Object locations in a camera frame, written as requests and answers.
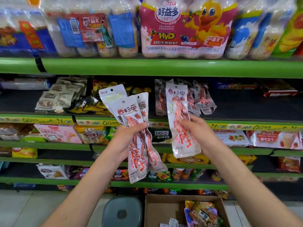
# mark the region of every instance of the hyd logo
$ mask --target hyd logo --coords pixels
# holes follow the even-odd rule
[[[164,39],[164,40],[172,40],[175,38],[175,34],[174,33],[159,33],[159,39]]]

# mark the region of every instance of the pink label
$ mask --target pink label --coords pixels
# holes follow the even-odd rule
[[[176,1],[164,1],[156,10],[143,2],[142,53],[221,56],[237,12],[237,3],[222,9],[214,0],[205,2],[201,11],[184,12]]]

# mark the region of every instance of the forearm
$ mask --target forearm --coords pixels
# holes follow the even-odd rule
[[[104,189],[108,186],[119,164],[117,157],[106,148],[42,227],[87,226]]]
[[[226,145],[217,143],[209,153],[252,226],[303,225]]]

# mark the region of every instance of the yellow duck mascot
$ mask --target yellow duck mascot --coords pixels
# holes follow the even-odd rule
[[[226,28],[223,23],[216,25],[222,16],[222,8],[218,2],[209,0],[204,3],[199,14],[200,25],[195,25],[193,18],[185,24],[186,28],[196,30],[196,37],[201,43],[204,43],[207,37],[224,37]]]

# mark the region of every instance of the barcode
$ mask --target barcode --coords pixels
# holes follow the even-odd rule
[[[76,19],[74,20],[69,20],[70,24],[71,24],[71,29],[73,30],[74,34],[80,34],[80,30],[78,28],[78,22]]]

